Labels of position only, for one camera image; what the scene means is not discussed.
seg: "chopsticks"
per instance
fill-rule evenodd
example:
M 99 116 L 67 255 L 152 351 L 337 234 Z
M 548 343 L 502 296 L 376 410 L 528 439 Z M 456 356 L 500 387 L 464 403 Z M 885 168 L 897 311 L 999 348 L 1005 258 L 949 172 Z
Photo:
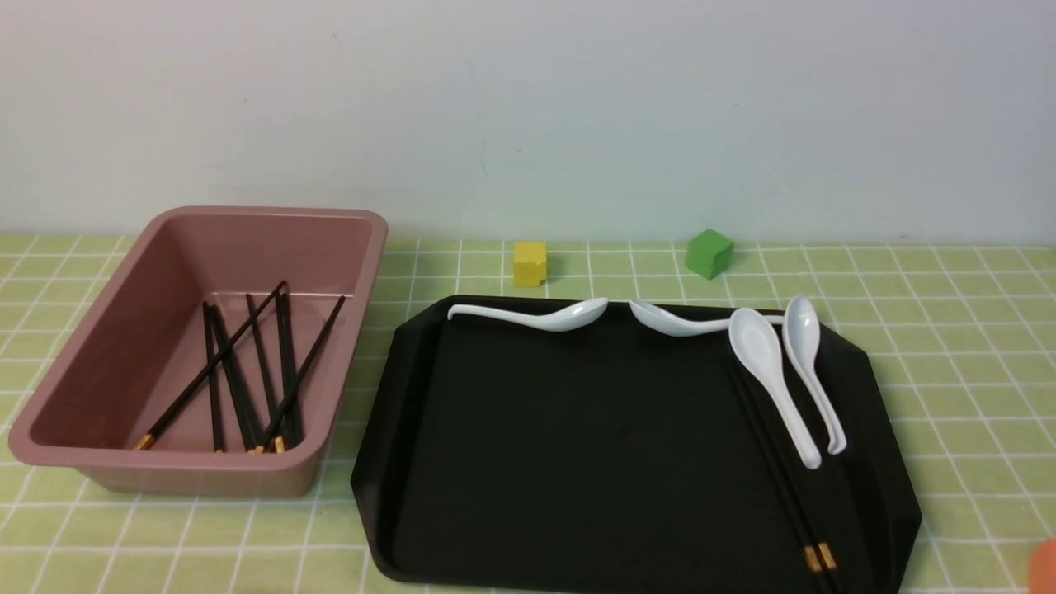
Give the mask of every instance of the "chopsticks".
M 316 360 L 316 355 L 319 354 L 320 349 L 326 342 L 326 337 L 329 336 L 331 330 L 334 328 L 334 322 L 337 320 L 337 314 L 341 311 L 341 305 L 344 304 L 344 295 L 338 297 L 337 303 L 331 311 L 329 317 L 326 318 L 326 322 L 323 323 L 322 330 L 319 331 L 319 335 L 316 336 L 316 341 L 313 342 L 312 348 L 308 350 L 308 355 L 304 357 L 304 363 L 301 364 L 301 369 L 297 372 L 297 375 L 290 380 L 289 385 L 286 386 L 287 396 L 283 398 L 282 404 L 279 405 L 279 411 L 276 419 L 271 420 L 271 424 L 268 425 L 267 429 L 264 430 L 264 434 L 267 440 L 274 440 L 276 433 L 279 431 L 279 425 L 282 422 L 282 417 L 290 408 L 297 405 L 298 390 L 301 388 L 301 384 L 304 383 L 304 378 L 307 376 L 308 371 L 312 370 L 312 364 Z
M 216 452 L 226 451 L 221 412 L 221 395 L 219 379 L 216 377 L 219 373 L 218 366 L 223 366 L 231 404 L 239 423 L 242 446 L 245 451 L 251 453 L 276 451 L 281 453 L 295 447 L 303 440 L 300 388 L 325 345 L 337 320 L 338 313 L 345 301 L 345 297 L 340 296 L 337 299 L 334 309 L 323 323 L 300 369 L 296 367 L 297 364 L 294 354 L 291 307 L 286 281 L 283 280 L 280 282 L 259 305 L 254 303 L 252 296 L 249 294 L 245 294 L 245 299 L 249 315 L 231 335 L 227 333 L 220 309 L 206 302 L 202 303 L 206 365 L 172 401 L 157 421 L 151 425 L 150 429 L 136 444 L 136 450 L 150 449 L 157 442 L 158 438 L 172 426 L 180 413 L 186 409 L 187 405 L 197 394 L 202 385 L 208 379 L 213 450 Z M 275 301 L 280 364 L 283 375 L 281 403 L 277 402 L 277 391 L 271 377 L 260 321 L 261 315 L 272 301 Z M 235 346 L 247 330 L 252 331 L 256 354 L 262 377 L 264 400 L 267 404 L 267 416 L 264 419 L 264 423 L 261 422 L 257 407 L 253 405 L 246 374 L 235 354 Z M 284 432 L 282 435 L 279 434 L 280 429 Z
M 230 342 L 227 329 L 224 328 L 224 317 L 216 305 L 209 305 L 213 332 L 221 346 Z M 242 433 L 242 445 L 247 452 L 264 451 L 264 440 L 261 437 L 261 421 L 249 397 L 249 385 L 242 373 L 242 365 L 233 350 L 227 352 L 224 359 L 224 375 L 227 377 L 227 388 L 231 392 L 231 403 L 234 404 L 234 416 L 239 420 L 239 431 Z
M 205 326 L 205 357 L 209 360 L 215 352 L 216 347 L 212 339 L 212 323 L 210 322 L 211 312 L 209 304 L 202 302 L 202 321 Z M 216 385 L 215 370 L 209 371 L 209 412 L 212 417 L 212 449 L 213 451 L 224 451 L 224 419 L 220 412 L 220 386 Z
M 253 304 L 253 296 L 246 293 L 246 307 L 249 310 L 250 315 L 257 307 Z M 257 361 L 261 368 L 261 379 L 264 384 L 264 401 L 267 403 L 267 413 L 269 419 L 275 417 L 275 410 L 277 402 L 275 400 L 275 383 L 271 380 L 271 366 L 267 363 L 267 353 L 264 351 L 264 337 L 261 335 L 260 324 L 256 319 L 252 320 L 253 330 L 253 344 L 257 347 Z M 277 438 L 275 442 L 275 450 L 279 453 L 286 451 L 285 443 L 283 439 Z
M 823 540 L 821 536 L 823 533 L 818 528 L 817 522 L 799 497 L 792 480 L 792 469 L 789 468 L 785 458 L 778 453 L 778 444 L 774 441 L 774 435 L 763 425 L 762 413 L 755 394 L 749 387 L 746 377 L 740 374 L 740 367 L 735 358 L 732 358 L 727 369 L 733 380 L 734 389 L 740 397 L 749 424 L 752 426 L 752 431 L 755 433 L 759 449 L 762 450 L 770 476 L 774 479 L 778 499 L 781 500 L 795 538 L 803 547 L 804 560 L 814 578 L 818 592 L 822 594 L 844 594 L 846 590 L 837 573 L 832 550 L 829 543 Z
M 276 315 L 279 321 L 279 359 L 282 365 L 282 397 L 290 397 L 289 387 L 297 375 L 296 355 L 294 354 L 293 312 L 289 307 L 289 296 L 283 295 L 275 302 Z M 284 434 L 287 447 L 301 443 L 303 425 L 301 422 L 301 406 L 296 400 L 290 403 L 289 412 L 284 422 Z
M 202 368 L 202 371 L 199 371 L 197 375 L 195 375 L 194 378 L 191 379 L 190 384 L 188 384 L 187 387 L 184 388 L 184 391 L 180 392 L 180 395 L 177 395 L 175 400 L 172 401 L 172 404 L 169 405 L 169 408 L 165 409 L 165 412 L 162 413 L 162 416 L 159 416 L 157 421 L 155 421 L 154 424 L 150 426 L 150 429 L 147 430 L 147 432 L 143 435 L 143 438 L 139 439 L 139 443 L 136 444 L 135 449 L 140 449 L 140 450 L 150 449 L 151 446 L 154 445 L 154 443 L 157 441 L 157 438 L 161 437 L 162 433 L 164 433 L 165 430 L 172 425 L 172 422 L 176 420 L 176 416 L 178 416 L 180 413 L 183 412 L 185 408 L 187 408 L 187 405 L 190 404 L 191 400 L 193 400 L 194 394 L 197 393 L 199 388 L 202 387 L 202 382 L 206 378 L 206 376 L 212 373 L 212 370 L 216 368 L 216 365 L 220 363 L 220 360 L 224 358 L 227 355 L 227 353 L 231 351 L 231 349 L 234 348 L 234 345 L 239 341 L 239 338 L 242 338 L 242 335 L 246 333 L 246 330 L 249 329 L 249 324 L 252 322 L 252 320 L 261 315 L 261 312 L 263 312 L 264 309 L 268 307 L 268 303 L 270 303 L 271 300 L 275 299 L 285 286 L 286 286 L 285 280 L 279 282 L 279 285 L 276 286 L 271 291 L 271 293 L 269 293 L 268 296 L 264 298 L 264 301 L 261 302 L 260 307 L 258 307 L 253 311 L 252 315 L 249 316 L 249 319 L 244 321 L 242 326 L 240 326 L 239 329 L 234 331 L 234 334 L 231 335 L 230 342 L 228 342 L 226 347 L 221 347 L 219 352 L 209 357 L 209 361 L 205 364 L 205 367 Z

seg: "white spoon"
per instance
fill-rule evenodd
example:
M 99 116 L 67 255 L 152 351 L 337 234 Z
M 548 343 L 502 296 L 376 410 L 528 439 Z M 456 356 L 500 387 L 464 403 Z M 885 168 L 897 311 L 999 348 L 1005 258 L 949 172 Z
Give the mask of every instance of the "white spoon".
M 759 312 L 741 308 L 730 316 L 730 345 L 741 365 L 767 389 L 804 466 L 811 470 L 821 466 L 822 454 L 785 385 L 781 345 L 773 327 Z
M 579 303 L 572 303 L 571 305 L 558 310 L 552 314 L 534 316 L 531 314 L 508 312 L 506 310 L 498 310 L 495 308 L 485 308 L 483 305 L 456 303 L 451 305 L 451 309 L 448 310 L 448 319 L 454 317 L 455 314 L 467 314 L 498 319 L 510 323 L 518 323 L 521 326 L 527 326 L 528 328 L 544 330 L 546 332 L 568 332 L 569 330 L 582 328 L 597 320 L 603 313 L 605 313 L 605 308 L 607 307 L 608 299 L 599 297 L 597 299 L 588 299 L 586 301 L 580 301 Z
M 817 312 L 809 299 L 796 297 L 785 310 L 785 326 L 781 329 L 785 338 L 785 351 L 792 361 L 807 391 L 814 398 L 817 410 L 822 412 L 825 428 L 829 431 L 829 453 L 836 454 L 847 447 L 847 434 L 836 416 L 836 411 L 829 402 L 825 388 L 814 371 L 814 359 L 817 357 L 817 347 L 822 341 L 822 328 L 818 326 Z
M 638 321 L 653 330 L 678 338 L 708 334 L 709 332 L 721 332 L 730 328 L 729 319 L 690 321 L 641 299 L 630 301 L 630 313 L 638 318 Z M 770 323 L 781 323 L 785 321 L 785 318 L 781 316 L 763 316 L 763 319 Z

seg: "black chopstick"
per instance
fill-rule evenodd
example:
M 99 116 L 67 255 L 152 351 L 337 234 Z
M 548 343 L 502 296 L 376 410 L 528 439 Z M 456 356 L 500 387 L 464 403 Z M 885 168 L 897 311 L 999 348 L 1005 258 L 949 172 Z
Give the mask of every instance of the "black chopstick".
M 216 340 L 221 346 L 227 345 L 230 338 L 227 337 L 227 329 L 224 326 L 224 316 L 220 313 L 220 308 L 210 305 L 212 310 L 212 324 L 216 333 Z M 242 372 L 242 365 L 239 363 L 239 355 L 233 350 L 228 351 L 227 358 L 224 359 L 224 375 L 227 377 L 227 387 L 231 392 L 231 402 L 234 403 L 234 411 L 239 417 L 239 429 L 242 430 L 242 443 L 246 451 L 264 451 L 264 444 L 261 437 L 261 422 L 253 407 L 252 398 L 249 396 L 249 386 L 246 383 L 246 375 Z
M 266 443 L 271 443 L 276 434 L 279 432 L 279 426 L 281 425 L 282 417 L 289 411 L 289 409 L 297 402 L 298 390 L 301 388 L 301 384 L 304 378 L 308 375 L 308 371 L 312 370 L 312 364 L 315 361 L 316 356 L 319 354 L 320 349 L 324 342 L 326 342 L 326 337 L 329 335 L 331 330 L 334 328 L 334 322 L 337 321 L 337 314 L 341 311 L 341 305 L 344 304 L 344 295 L 338 297 L 337 303 L 331 311 L 329 317 L 323 323 L 322 329 L 319 331 L 319 335 L 316 336 L 316 341 L 312 344 L 312 349 L 308 350 L 308 355 L 304 357 L 304 363 L 301 364 L 300 371 L 294 376 L 290 382 L 290 386 L 285 397 L 282 400 L 282 404 L 279 405 L 279 411 L 277 415 L 271 419 L 271 424 L 268 425 L 267 429 L 264 430 L 264 437 Z
M 194 378 L 191 379 L 190 384 L 188 384 L 187 387 L 184 388 L 184 391 L 180 392 L 180 395 L 177 395 L 175 400 L 172 401 L 172 404 L 169 405 L 169 408 L 165 409 L 165 412 L 163 412 L 162 415 L 157 419 L 157 421 L 155 421 L 154 424 L 150 426 L 150 429 L 147 430 L 147 432 L 143 435 L 143 438 L 139 439 L 139 442 L 135 445 L 135 449 L 137 450 L 150 449 L 151 446 L 154 445 L 157 439 L 162 437 L 162 433 L 164 433 L 166 429 L 168 429 L 169 426 L 172 425 L 173 421 L 176 420 L 176 416 L 180 415 L 180 412 L 183 411 L 188 404 L 190 404 L 191 398 L 197 392 L 197 389 L 202 386 L 202 382 L 216 367 L 216 365 L 220 363 L 220 359 L 222 359 L 224 355 L 226 355 L 231 349 L 234 348 L 234 345 L 239 341 L 239 338 L 241 338 L 242 335 L 245 334 L 246 330 L 249 328 L 250 322 L 252 322 L 253 319 L 256 319 L 258 316 L 261 315 L 261 312 L 263 312 L 264 309 L 267 308 L 268 303 L 270 303 L 271 300 L 275 299 L 276 296 L 279 295 L 279 293 L 285 286 L 286 286 L 285 280 L 279 282 L 279 285 L 276 286 L 275 290 L 272 290 L 271 293 L 269 293 L 268 296 L 264 299 L 264 301 L 257 308 L 257 310 L 253 311 L 252 315 L 249 316 L 249 319 L 244 321 L 242 326 L 239 327 L 239 329 L 234 332 L 234 334 L 231 335 L 230 342 L 228 342 L 226 347 L 221 347 L 220 351 L 209 358 L 209 363 L 205 364 L 205 367 L 202 368 L 202 371 L 199 371 L 197 375 L 195 375 Z
M 732 359 L 728 363 L 727 369 L 733 380 L 734 389 L 740 397 L 744 415 L 748 416 L 752 431 L 755 433 L 755 440 L 759 444 L 759 449 L 762 450 L 770 476 L 777 487 L 777 497 L 781 500 L 785 514 L 789 518 L 789 523 L 792 524 L 792 531 L 803 547 L 807 569 L 814 577 L 817 590 L 823 594 L 843 594 L 843 583 L 835 573 L 836 563 L 829 544 L 821 542 L 817 538 L 821 533 L 816 530 L 816 523 L 812 521 L 806 506 L 797 496 L 785 458 L 777 453 L 777 444 L 774 443 L 770 431 L 762 424 L 759 405 L 743 375 L 740 374 L 739 363 Z
M 216 350 L 212 339 L 212 324 L 209 321 L 209 303 L 202 301 L 202 322 L 205 326 L 205 357 L 212 358 Z M 220 412 L 220 386 L 216 385 L 216 370 L 209 371 L 209 411 L 212 417 L 212 449 L 224 451 L 224 420 Z
M 293 311 L 289 305 L 289 293 L 279 295 L 275 302 L 279 321 L 279 358 L 282 364 L 283 398 L 289 397 L 289 386 L 297 375 L 297 355 L 294 353 Z M 283 421 L 285 427 L 285 446 L 287 449 L 301 443 L 304 437 L 304 426 L 301 422 L 301 405 L 295 400 L 289 412 Z
M 246 293 L 246 309 L 249 310 L 250 313 L 257 309 L 257 305 L 253 304 L 253 296 L 248 293 Z M 261 380 L 264 384 L 264 400 L 267 402 L 268 423 L 270 423 L 270 420 L 275 419 L 275 411 L 278 407 L 278 402 L 275 397 L 275 382 L 271 380 L 271 366 L 267 363 L 267 352 L 264 350 L 264 337 L 261 334 L 260 323 L 257 319 L 252 320 L 252 331 L 253 344 L 257 346 L 257 360 L 261 368 Z M 283 439 L 281 437 L 276 438 L 275 442 L 275 450 L 277 452 L 281 453 L 285 451 L 285 444 L 283 443 Z

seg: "black tray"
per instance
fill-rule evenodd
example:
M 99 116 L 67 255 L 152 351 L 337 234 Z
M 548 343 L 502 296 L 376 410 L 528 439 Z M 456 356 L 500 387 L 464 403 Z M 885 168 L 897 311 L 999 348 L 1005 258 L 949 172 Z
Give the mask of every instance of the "black tray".
M 816 592 L 737 395 L 725 332 L 667 337 L 614 302 L 597 322 L 554 334 L 448 321 L 454 303 L 541 314 L 570 301 L 455 296 L 397 329 L 352 476 L 384 575 L 566 592 Z M 763 423 L 798 468 L 792 480 L 847 592 L 894 594 L 920 506 L 866 354 L 823 329 L 817 371 L 844 453 L 807 470 L 773 406 L 761 407 Z M 790 368 L 786 377 L 825 452 L 816 407 Z

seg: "green checkered tablecloth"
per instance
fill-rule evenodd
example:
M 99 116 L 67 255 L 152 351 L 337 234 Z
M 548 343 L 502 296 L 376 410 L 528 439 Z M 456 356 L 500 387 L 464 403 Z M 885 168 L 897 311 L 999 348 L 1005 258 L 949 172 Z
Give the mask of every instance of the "green checkered tablecloth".
M 133 238 L 0 236 L 0 432 Z M 704 280 L 679 243 L 550 243 L 515 289 L 511 242 L 391 241 L 338 425 L 289 501 L 110 494 L 0 446 L 4 594 L 475 592 L 395 583 L 366 552 L 347 479 L 393 330 L 454 293 L 781 308 L 812 297 L 872 358 L 924 527 L 906 592 L 1022 593 L 1056 535 L 1056 248 L 739 244 Z

